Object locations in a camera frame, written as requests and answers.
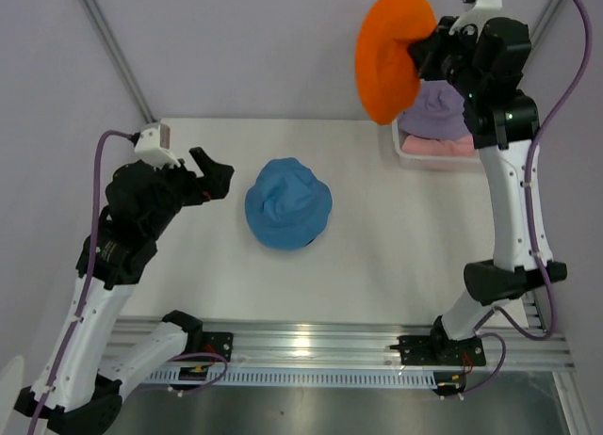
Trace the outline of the blue bucket hat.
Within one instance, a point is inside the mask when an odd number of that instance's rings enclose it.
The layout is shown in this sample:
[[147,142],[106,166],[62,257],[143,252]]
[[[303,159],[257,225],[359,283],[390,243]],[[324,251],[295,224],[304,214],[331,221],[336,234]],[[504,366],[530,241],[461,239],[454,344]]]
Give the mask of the blue bucket hat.
[[326,229],[333,209],[330,188],[294,157],[269,161],[244,201],[247,224],[263,246],[282,251],[303,249]]

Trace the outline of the orange bucket hat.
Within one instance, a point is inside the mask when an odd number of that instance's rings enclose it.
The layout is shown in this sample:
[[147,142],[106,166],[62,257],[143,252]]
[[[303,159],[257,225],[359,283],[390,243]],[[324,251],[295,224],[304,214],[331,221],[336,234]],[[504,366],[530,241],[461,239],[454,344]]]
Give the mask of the orange bucket hat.
[[391,123],[411,107],[420,78],[408,47],[437,25],[427,0],[378,0],[357,36],[354,72],[361,104],[371,120]]

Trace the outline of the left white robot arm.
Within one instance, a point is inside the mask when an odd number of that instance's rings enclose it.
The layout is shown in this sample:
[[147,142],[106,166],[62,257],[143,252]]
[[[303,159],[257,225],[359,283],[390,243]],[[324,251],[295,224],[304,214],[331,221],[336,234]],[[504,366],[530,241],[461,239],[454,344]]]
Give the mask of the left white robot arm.
[[198,172],[182,160],[154,167],[139,160],[117,169],[106,187],[107,205],[97,209],[90,236],[76,265],[75,292],[49,364],[22,389],[15,410],[29,417],[34,433],[40,419],[56,434],[104,434],[123,402],[164,363],[180,360],[227,364],[213,350],[203,322],[171,311],[128,353],[103,358],[106,344],[157,241],[182,208],[224,199],[235,170],[190,150]]

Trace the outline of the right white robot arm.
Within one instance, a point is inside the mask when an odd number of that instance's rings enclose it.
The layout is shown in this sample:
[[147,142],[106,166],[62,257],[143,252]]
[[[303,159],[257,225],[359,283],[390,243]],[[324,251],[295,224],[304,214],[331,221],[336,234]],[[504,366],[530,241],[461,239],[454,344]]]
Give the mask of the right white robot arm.
[[464,99],[464,123],[485,171],[494,219],[490,260],[464,267],[465,290],[432,327],[430,353],[451,363],[508,302],[562,282],[567,266],[547,244],[537,178],[536,103],[519,87],[531,43],[526,24],[506,17],[456,28],[442,18],[408,50],[420,77],[448,82]]

